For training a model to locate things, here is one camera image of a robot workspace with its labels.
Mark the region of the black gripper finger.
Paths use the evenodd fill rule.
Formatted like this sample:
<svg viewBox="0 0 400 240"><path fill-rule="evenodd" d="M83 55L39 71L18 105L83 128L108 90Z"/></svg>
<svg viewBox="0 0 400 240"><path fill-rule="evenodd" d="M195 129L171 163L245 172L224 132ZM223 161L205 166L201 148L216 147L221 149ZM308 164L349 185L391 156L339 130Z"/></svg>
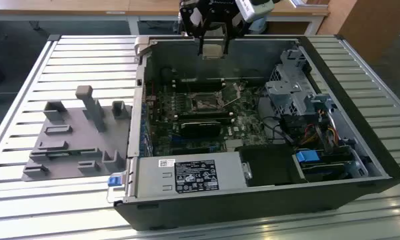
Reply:
<svg viewBox="0 0 400 240"><path fill-rule="evenodd" d="M216 17L215 6L213 4L180 4L179 17L184 32L199 40L197 55L200 56L205 34L217 29L217 23L212 22Z"/></svg>
<svg viewBox="0 0 400 240"><path fill-rule="evenodd" d="M248 24L239 10L224 9L219 12L219 27L223 31L223 54L229 52L231 40L241 38L248 30Z"/></svg>

